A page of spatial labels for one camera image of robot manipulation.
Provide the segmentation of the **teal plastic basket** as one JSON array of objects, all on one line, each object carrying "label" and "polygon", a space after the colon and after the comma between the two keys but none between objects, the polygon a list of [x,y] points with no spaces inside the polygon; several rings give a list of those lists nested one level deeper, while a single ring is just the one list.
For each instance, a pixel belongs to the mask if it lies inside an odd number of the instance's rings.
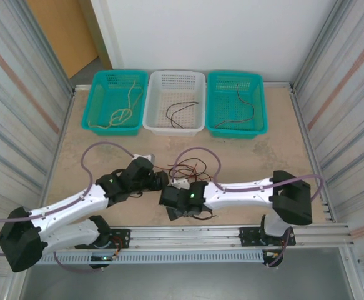
[{"label": "teal plastic basket", "polygon": [[205,126],[215,137],[253,139],[268,130],[261,75],[212,71],[207,76]]},{"label": "teal plastic basket", "polygon": [[94,75],[81,127],[99,136],[135,136],[142,126],[148,73],[115,69]]}]

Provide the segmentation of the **white plastic basket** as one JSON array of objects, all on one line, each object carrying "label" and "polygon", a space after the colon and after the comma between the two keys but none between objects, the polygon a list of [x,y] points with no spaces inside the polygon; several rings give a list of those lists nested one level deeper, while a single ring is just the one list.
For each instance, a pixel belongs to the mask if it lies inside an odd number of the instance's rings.
[{"label": "white plastic basket", "polygon": [[195,136],[205,126],[206,80],[201,72],[150,75],[142,125],[155,135]]}]

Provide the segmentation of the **red power lead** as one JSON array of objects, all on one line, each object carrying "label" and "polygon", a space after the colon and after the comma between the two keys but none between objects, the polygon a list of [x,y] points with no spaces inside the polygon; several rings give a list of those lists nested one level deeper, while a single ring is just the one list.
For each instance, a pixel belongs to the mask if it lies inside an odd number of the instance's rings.
[{"label": "red power lead", "polygon": [[283,254],[285,251],[285,240],[281,241],[279,248],[269,249],[263,252],[263,258],[265,263],[267,264],[276,264],[283,258]]},{"label": "red power lead", "polygon": [[115,246],[115,252],[114,252],[114,255],[112,256],[112,258],[113,258],[113,260],[115,260],[119,257],[119,254],[123,249],[129,248],[129,237],[126,236],[125,238],[121,238],[118,236],[113,236],[112,242]]}]

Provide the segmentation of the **wooden door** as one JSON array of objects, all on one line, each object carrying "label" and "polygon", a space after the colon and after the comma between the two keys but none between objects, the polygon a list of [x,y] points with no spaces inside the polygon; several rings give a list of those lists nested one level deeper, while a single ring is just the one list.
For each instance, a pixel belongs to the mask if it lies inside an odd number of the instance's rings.
[{"label": "wooden door", "polygon": [[79,0],[26,2],[69,78],[98,56]]}]

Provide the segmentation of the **aluminium mounting rail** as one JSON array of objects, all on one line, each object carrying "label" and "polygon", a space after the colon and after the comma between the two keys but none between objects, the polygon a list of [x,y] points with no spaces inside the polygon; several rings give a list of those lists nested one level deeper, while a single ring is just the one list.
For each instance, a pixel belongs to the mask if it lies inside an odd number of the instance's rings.
[{"label": "aluminium mounting rail", "polygon": [[[104,246],[109,239],[111,229],[130,229],[131,250],[203,250],[240,248],[238,237],[241,227],[255,225],[230,226],[132,226],[106,227],[97,229],[92,221],[64,226],[41,239],[42,254],[54,251],[73,250],[74,246]],[[293,226],[298,248],[340,248],[352,247],[353,239],[345,224],[315,224]],[[279,246],[260,246],[255,249],[273,249]]]}]

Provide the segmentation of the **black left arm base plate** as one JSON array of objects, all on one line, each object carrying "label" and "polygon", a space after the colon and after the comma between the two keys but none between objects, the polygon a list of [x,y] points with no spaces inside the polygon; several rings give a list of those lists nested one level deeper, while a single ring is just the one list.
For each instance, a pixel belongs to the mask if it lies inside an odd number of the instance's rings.
[{"label": "black left arm base plate", "polygon": [[108,242],[104,246],[80,244],[74,247],[76,249],[128,249],[130,244],[130,234],[130,229],[111,229]]}]

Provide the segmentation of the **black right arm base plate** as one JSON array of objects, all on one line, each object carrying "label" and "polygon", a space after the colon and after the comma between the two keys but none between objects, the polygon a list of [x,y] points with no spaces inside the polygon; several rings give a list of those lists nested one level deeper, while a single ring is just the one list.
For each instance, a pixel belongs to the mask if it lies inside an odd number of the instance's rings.
[{"label": "black right arm base plate", "polygon": [[292,228],[286,230],[282,236],[275,237],[265,234],[265,230],[259,226],[242,227],[238,237],[242,247],[283,246],[286,240],[288,246],[296,245]]}]

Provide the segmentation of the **white door frame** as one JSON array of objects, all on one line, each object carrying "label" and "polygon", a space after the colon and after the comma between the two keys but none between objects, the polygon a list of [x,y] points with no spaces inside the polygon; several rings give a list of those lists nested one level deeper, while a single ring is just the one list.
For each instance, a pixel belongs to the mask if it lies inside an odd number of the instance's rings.
[{"label": "white door frame", "polygon": [[99,28],[97,50],[103,66],[106,69],[124,69],[124,61],[111,17],[109,0],[91,0],[91,5]]}]

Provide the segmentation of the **aluminium frame bar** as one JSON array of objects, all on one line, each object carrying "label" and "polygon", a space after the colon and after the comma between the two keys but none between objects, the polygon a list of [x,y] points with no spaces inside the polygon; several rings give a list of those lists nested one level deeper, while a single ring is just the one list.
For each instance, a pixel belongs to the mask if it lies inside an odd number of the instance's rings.
[{"label": "aluminium frame bar", "polygon": [[[283,81],[264,81],[263,86],[266,88],[287,88],[291,89],[291,84],[289,82],[283,82]],[[90,84],[78,84],[75,87],[76,91],[88,91],[91,89]]]}]

